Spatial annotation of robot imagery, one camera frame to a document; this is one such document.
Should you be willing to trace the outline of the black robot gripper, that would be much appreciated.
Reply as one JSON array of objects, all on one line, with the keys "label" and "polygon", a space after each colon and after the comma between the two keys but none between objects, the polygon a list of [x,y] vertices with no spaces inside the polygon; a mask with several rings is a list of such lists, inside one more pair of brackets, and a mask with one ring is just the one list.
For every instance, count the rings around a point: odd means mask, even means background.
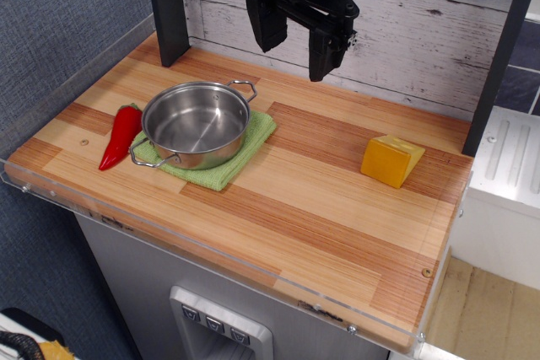
[{"label": "black robot gripper", "polygon": [[359,8],[353,0],[246,0],[256,43],[268,52],[287,38],[287,20],[310,30],[309,78],[320,82],[341,66],[354,37]]}]

